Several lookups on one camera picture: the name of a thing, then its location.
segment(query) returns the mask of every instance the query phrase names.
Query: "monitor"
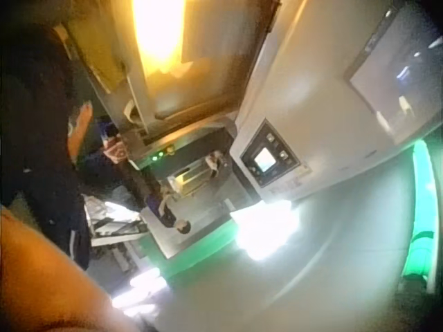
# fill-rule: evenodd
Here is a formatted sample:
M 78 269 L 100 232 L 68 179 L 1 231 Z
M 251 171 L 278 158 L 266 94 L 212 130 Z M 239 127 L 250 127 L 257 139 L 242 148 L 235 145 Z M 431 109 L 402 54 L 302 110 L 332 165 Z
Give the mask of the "monitor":
M 254 161 L 257 163 L 262 172 L 267 171 L 276 163 L 275 158 L 266 147 L 264 147 L 262 151 L 259 152 L 259 154 L 254 158 Z

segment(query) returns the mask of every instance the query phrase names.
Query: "button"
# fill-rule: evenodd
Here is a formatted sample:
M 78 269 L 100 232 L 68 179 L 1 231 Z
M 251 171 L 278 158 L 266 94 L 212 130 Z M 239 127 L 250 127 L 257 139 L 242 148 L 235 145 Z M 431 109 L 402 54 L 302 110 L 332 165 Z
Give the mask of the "button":
M 272 134 L 272 133 L 268 133 L 267 135 L 266 135 L 266 139 L 269 141 L 269 142 L 273 142 L 274 140 L 275 140 L 275 137 L 274 137 L 274 135 Z
M 286 160 L 286 159 L 288 159 L 288 157 L 289 157 L 288 153 L 285 150 L 280 152 L 280 158 L 281 159 Z

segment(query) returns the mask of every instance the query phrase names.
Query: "man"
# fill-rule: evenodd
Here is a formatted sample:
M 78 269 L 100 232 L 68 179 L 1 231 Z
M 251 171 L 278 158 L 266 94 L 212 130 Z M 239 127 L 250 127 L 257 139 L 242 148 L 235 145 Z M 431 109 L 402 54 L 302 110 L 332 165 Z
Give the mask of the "man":
M 68 142 L 71 65 L 49 27 L 29 26 L 5 41 L 1 68 L 1 202 L 9 206 L 22 192 L 44 235 L 86 269 L 91 242 L 72 160 L 91 105 Z
M 191 231 L 189 221 L 182 219 L 177 220 L 172 211 L 166 205 L 167 200 L 171 197 L 168 189 L 162 187 L 159 193 L 152 193 L 145 199 L 146 205 L 159 219 L 159 221 L 167 228 L 175 228 L 181 234 L 187 234 Z

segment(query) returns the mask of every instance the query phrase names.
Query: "green light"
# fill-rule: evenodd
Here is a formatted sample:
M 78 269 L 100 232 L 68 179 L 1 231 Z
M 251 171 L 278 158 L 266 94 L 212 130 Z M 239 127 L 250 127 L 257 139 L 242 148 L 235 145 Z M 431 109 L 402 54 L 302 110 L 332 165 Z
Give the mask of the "green light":
M 428 278 L 435 255 L 438 222 L 437 192 L 428 147 L 423 140 L 414 145 L 415 219 L 403 277 L 422 275 Z

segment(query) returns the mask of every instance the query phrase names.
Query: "floor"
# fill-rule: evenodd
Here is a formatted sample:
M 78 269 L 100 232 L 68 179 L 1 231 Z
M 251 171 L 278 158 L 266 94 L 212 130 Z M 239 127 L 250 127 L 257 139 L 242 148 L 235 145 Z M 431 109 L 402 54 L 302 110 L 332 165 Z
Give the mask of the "floor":
M 414 213 L 411 150 L 298 202 L 264 261 L 232 243 L 156 299 L 160 331 L 407 331 L 392 314 Z

